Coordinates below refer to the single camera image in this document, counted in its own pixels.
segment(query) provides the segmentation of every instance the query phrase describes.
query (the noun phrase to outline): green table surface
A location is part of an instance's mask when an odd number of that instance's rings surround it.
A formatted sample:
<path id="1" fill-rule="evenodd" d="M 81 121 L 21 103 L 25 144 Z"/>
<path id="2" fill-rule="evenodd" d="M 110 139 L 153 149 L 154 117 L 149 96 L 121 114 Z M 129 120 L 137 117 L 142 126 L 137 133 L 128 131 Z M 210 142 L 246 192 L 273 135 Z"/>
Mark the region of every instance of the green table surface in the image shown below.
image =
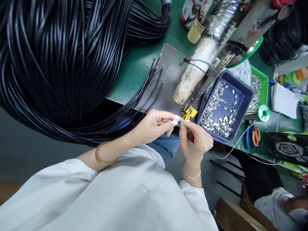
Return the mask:
<path id="1" fill-rule="evenodd" d="M 160 54 L 165 43 L 170 44 L 186 56 L 191 56 L 193 54 L 197 44 L 191 44 L 188 41 L 187 31 L 180 23 L 180 15 L 184 2 L 185 0 L 176 0 L 172 2 L 172 21 L 170 28 L 163 39 L 154 43 L 133 47 L 126 57 L 123 58 L 117 80 L 108 96 L 109 99 L 125 104 L 143 85 L 149 72 L 150 65 L 152 64 L 153 57 Z M 155 13 L 160 14 L 160 0 L 147 0 L 145 3 Z M 273 77 L 273 66 L 267 65 L 260 57 L 258 51 L 249 58 L 249 61 L 269 78 Z M 270 93 L 271 91 L 269 91 L 269 107 L 271 105 Z M 235 147 L 248 153 L 253 152 L 253 155 L 273 163 L 277 163 L 278 161 L 269 158 L 266 155 L 265 143 L 263 140 L 264 133 L 284 131 L 293 131 L 295 133 L 303 132 L 299 109 L 298 119 L 291 119 L 282 114 L 271 111 L 271 118 L 268 123 L 263 124 L 261 122 L 255 122 L 254 124 L 261 132 L 261 142 L 259 147 L 257 149 L 247 150 L 244 147 L 244 139 L 241 139 Z M 242 124 L 236 135 L 236 141 L 240 138 L 245 129 L 245 124 Z"/>
<path id="2" fill-rule="evenodd" d="M 151 10 L 161 14 L 160 0 L 144 1 Z M 172 20 L 165 37 L 154 43 L 133 47 L 123 58 L 116 82 L 108 98 L 125 104 L 143 85 L 153 58 L 160 54 L 165 43 L 186 56 L 191 56 L 197 44 L 192 44 L 187 39 L 187 31 L 180 22 L 180 15 L 185 0 L 172 2 Z"/>

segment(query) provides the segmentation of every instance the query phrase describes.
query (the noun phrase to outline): floor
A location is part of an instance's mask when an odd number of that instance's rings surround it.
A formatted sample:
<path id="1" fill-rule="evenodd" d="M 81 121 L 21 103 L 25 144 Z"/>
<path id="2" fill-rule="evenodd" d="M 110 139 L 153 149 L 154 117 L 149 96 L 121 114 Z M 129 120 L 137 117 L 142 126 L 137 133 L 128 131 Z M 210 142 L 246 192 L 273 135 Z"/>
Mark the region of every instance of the floor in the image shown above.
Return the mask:
<path id="1" fill-rule="evenodd" d="M 48 138 L 20 124 L 2 108 L 0 108 L 0 121 L 0 181 L 24 183 L 37 171 L 66 159 L 74 158 L 91 149 L 88 146 L 69 144 Z M 226 155 L 219 143 L 214 143 L 214 150 L 216 155 L 220 157 Z M 243 172 L 227 164 L 227 160 L 229 160 L 240 166 L 238 160 L 233 156 L 230 155 L 228 158 L 220 160 L 214 155 L 213 149 L 204 155 L 201 177 L 210 210 L 215 209 L 220 197 L 239 204 L 240 199 L 237 196 L 216 182 L 220 181 L 238 193 L 241 192 L 241 183 L 230 174 L 211 164 L 210 159 L 243 175 Z M 179 148 L 170 165 L 166 168 L 177 182 L 181 180 L 180 172 L 183 161 L 184 155 Z M 290 171 L 279 169 L 279 172 L 286 190 L 295 196 L 305 194 L 305 189 L 294 182 L 294 180 L 298 180 L 291 175 Z"/>

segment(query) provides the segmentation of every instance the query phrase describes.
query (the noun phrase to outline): blue jeans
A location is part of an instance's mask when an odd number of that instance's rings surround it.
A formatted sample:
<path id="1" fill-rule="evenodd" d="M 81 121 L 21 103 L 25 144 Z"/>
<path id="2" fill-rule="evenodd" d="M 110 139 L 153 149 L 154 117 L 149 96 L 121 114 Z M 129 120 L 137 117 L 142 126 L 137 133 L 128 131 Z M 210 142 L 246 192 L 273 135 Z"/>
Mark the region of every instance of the blue jeans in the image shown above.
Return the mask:
<path id="1" fill-rule="evenodd" d="M 165 166 L 167 167 L 180 146 L 180 137 L 179 134 L 171 134 L 169 137 L 167 137 L 166 134 L 163 134 L 147 145 L 161 155 L 165 162 Z"/>

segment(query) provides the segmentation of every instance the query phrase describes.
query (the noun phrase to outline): black wire bundle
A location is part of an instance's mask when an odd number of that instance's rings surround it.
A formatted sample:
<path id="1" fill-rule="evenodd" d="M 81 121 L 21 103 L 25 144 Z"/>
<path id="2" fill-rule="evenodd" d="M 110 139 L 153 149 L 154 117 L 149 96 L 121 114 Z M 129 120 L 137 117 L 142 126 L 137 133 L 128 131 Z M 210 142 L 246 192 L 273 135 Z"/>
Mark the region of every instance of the black wire bundle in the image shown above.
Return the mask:
<path id="1" fill-rule="evenodd" d="M 2 1 L 0 104 L 24 125 L 65 142 L 96 146 L 130 131 L 138 122 L 133 109 L 162 73 L 157 66 L 116 113 L 92 117 L 115 82 L 124 48 L 166 33 L 171 3 L 162 3 L 158 17 L 139 0 Z"/>
<path id="2" fill-rule="evenodd" d="M 288 17 L 277 22 L 265 33 L 259 51 L 268 65 L 296 58 L 297 50 L 307 44 L 307 20 L 305 19 L 307 8 L 301 4 L 296 4 Z"/>

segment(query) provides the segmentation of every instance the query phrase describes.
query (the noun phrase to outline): metal terminal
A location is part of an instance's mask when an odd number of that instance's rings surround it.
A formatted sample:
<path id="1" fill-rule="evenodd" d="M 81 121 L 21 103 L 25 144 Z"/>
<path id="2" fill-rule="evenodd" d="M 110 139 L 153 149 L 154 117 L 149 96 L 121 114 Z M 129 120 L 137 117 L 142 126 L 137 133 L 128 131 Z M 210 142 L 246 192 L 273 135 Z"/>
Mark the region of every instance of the metal terminal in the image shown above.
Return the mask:
<path id="1" fill-rule="evenodd" d="M 251 80 L 250 86 L 254 90 L 254 95 L 253 95 L 253 98 L 250 102 L 249 108 L 250 109 L 257 109 L 259 107 L 259 104 L 260 104 L 262 82 L 255 75 L 252 75 L 250 80 Z"/>
<path id="2" fill-rule="evenodd" d="M 221 106 L 222 103 L 227 103 L 222 97 L 220 98 L 226 88 L 228 88 L 226 81 L 220 80 L 218 86 L 214 90 L 211 99 L 209 100 L 204 115 L 200 120 L 200 126 L 202 126 L 204 129 L 207 129 L 208 131 L 228 138 L 237 114 L 236 110 L 229 109 L 228 111 L 231 112 L 231 114 L 225 115 L 223 119 L 218 118 L 218 121 L 216 122 L 211 119 L 215 113 L 215 110 Z"/>

